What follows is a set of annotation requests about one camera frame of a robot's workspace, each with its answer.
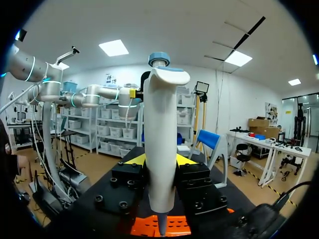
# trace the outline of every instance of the wooden floor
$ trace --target wooden floor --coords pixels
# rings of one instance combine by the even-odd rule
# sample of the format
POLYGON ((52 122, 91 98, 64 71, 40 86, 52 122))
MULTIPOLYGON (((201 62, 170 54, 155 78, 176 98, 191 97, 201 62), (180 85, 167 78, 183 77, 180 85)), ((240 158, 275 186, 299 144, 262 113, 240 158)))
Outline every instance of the wooden floor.
MULTIPOLYGON (((34 171, 37 170, 38 173, 44 172, 44 170, 40 167, 39 160, 37 163, 34 162, 34 159, 36 158, 36 153, 32 148, 20 150, 17 152, 19 155, 25 155, 28 156, 29 161, 31 163, 31 168, 34 174, 34 171)), ((106 172, 108 172, 117 162, 119 162, 121 159, 112 157, 112 156, 106 156, 103 154, 97 155, 95 152, 89 153, 87 150, 79 148, 74 146, 74 156, 75 156, 75 163, 77 166, 77 170, 83 172, 85 175, 87 175, 91 181, 92 184, 97 182, 106 172)), ((277 163, 281 162, 281 158, 283 155, 279 154, 277 158, 277 163)), ((266 163, 266 159, 258 160, 258 159, 252 159, 253 161, 257 162, 261 166, 264 166, 266 163)), ((306 165, 305 172, 303 174, 302 180, 307 181, 311 180, 313 171, 317 166, 317 163, 319 161, 319 154, 312 153, 310 158, 308 159, 308 163, 306 165)), ((222 170, 222 164, 218 163, 217 168, 222 170)), ((257 177, 261 177, 262 171, 249 164, 246 163, 245 168, 256 175, 257 177)), ((258 186, 258 180, 252 176, 251 174, 247 174, 245 177, 238 177, 234 175, 232 172, 235 170, 232 166, 228 166, 228 178, 251 200, 251 202, 255 205, 259 205, 261 203, 273 203, 279 195, 274 192, 269 187, 261 188, 258 186)), ((286 166, 281 171, 292 171, 295 170, 293 166, 286 166)), ((17 177, 17 180, 24 180, 24 172, 22 171, 22 175, 17 177)), ((294 175, 294 172, 291 172, 289 176, 287 177, 286 182, 282 181, 282 174, 278 172, 277 177, 273 182, 271 182, 269 185, 275 189, 277 192, 282 193, 284 191, 287 191, 291 187, 294 186, 295 180, 297 179, 297 176, 294 175)), ((43 179, 43 176, 40 176, 40 180, 46 185, 46 182, 43 179)), ((17 183, 17 187, 19 189, 24 189, 31 195, 31 191, 28 187, 28 182, 19 182, 17 183)), ((303 197, 303 194, 305 193, 307 187, 302 187, 296 190, 294 195, 291 198, 291 201, 295 204, 298 204, 300 200, 303 197)), ((34 200, 31 200, 29 204, 29 208, 34 212, 36 217, 38 218, 39 222, 41 224, 48 224, 49 219, 45 218, 44 214, 40 209, 38 209, 37 205, 35 204, 34 200)), ((291 203, 286 203, 284 208, 281 210, 281 213, 283 216, 288 217, 295 209, 296 207, 291 203)))

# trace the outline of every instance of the black equipment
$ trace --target black equipment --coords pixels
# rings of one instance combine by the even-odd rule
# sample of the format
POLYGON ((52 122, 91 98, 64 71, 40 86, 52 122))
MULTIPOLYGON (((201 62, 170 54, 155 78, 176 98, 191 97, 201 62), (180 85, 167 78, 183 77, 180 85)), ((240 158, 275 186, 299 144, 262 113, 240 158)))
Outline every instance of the black equipment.
POLYGON ((296 146, 303 146, 305 141, 306 134, 306 117, 304 116, 304 112, 302 110, 303 104, 298 104, 298 112, 295 117, 295 131, 294 131, 294 139, 297 141, 296 146))
POLYGON ((236 127, 234 129, 231 129, 230 131, 232 131, 232 132, 240 132, 240 133, 249 133, 250 132, 249 130, 241 129, 241 126, 236 127))
POLYGON ((244 166, 245 162, 248 162, 250 160, 251 155, 249 153, 244 154, 243 151, 244 150, 248 151, 248 148, 249 148, 249 146, 245 143, 240 143, 236 146, 236 153, 238 153, 236 158, 238 161, 241 162, 241 167, 234 172, 234 174, 237 176, 245 176, 247 174, 247 172, 245 170, 243 170, 243 166, 244 166))

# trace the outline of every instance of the metal shelf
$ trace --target metal shelf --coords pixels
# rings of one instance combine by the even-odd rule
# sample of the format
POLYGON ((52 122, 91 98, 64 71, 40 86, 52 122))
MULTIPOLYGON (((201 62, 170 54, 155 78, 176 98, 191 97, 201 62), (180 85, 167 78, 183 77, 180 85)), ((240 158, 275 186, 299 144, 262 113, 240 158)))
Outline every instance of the metal shelf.
POLYGON ((185 127, 185 128, 192 128, 191 124, 178 124, 177 127, 185 127))
POLYGON ((67 130, 73 131, 73 132, 77 132, 77 133, 81 133, 81 134, 90 135, 89 131, 81 130, 81 129, 78 129, 78 128, 67 128, 67 130))
POLYGON ((85 148, 85 149, 87 149, 87 150, 92 150, 92 149, 95 148, 95 147, 91 147, 91 146, 90 146, 90 143, 81 144, 81 143, 78 143, 78 142, 71 142, 71 144, 72 144, 72 145, 75 145, 75 146, 79 146, 79 147, 81 147, 81 148, 85 148))
POLYGON ((67 116, 69 118, 85 119, 85 120, 89 120, 90 119, 90 117, 84 117, 84 116, 74 116, 74 115, 62 115, 62 116, 67 116))
POLYGON ((111 152, 111 151, 106 151, 106 150, 103 150, 103 149, 101 149, 101 148, 98 148, 97 151, 98 151, 99 153, 105 153, 105 154, 108 154, 108 155, 121 157, 119 154, 113 153, 113 152, 111 152))
POLYGON ((183 104, 178 104, 177 107, 182 107, 182 108, 195 108, 195 106, 189 106, 189 105, 183 105, 183 104))
POLYGON ((109 122, 118 122, 118 123, 125 123, 124 119, 106 119, 106 118, 97 118, 97 120, 101 121, 109 121, 109 122))
POLYGON ((112 137, 112 136, 104 136, 104 135, 97 135, 97 137, 100 138, 108 138, 108 139, 113 139, 113 140, 119 140, 119 141, 125 141, 125 142, 133 142, 133 143, 137 143, 138 140, 136 138, 130 139, 130 138, 123 138, 123 137, 112 137))

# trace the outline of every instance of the brown box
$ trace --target brown box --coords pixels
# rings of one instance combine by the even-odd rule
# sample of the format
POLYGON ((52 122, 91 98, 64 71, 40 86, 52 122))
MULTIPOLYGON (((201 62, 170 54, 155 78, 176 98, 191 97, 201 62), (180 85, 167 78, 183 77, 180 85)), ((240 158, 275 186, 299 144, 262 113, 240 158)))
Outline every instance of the brown box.
POLYGON ((249 130, 255 134, 262 134, 266 138, 278 138, 278 127, 249 127, 249 130))
POLYGON ((249 127, 268 127, 269 120, 268 119, 248 119, 249 127))

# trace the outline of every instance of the red object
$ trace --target red object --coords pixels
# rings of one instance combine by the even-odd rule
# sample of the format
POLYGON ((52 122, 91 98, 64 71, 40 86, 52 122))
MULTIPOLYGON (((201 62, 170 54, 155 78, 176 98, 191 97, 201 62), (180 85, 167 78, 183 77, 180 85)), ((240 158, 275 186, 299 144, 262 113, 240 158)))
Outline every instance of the red object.
MULTIPOLYGON (((191 234, 185 216, 168 216, 166 237, 178 237, 191 234)), ((136 218, 131 230, 131 235, 144 237, 160 237, 158 217, 153 215, 148 218, 136 218)))

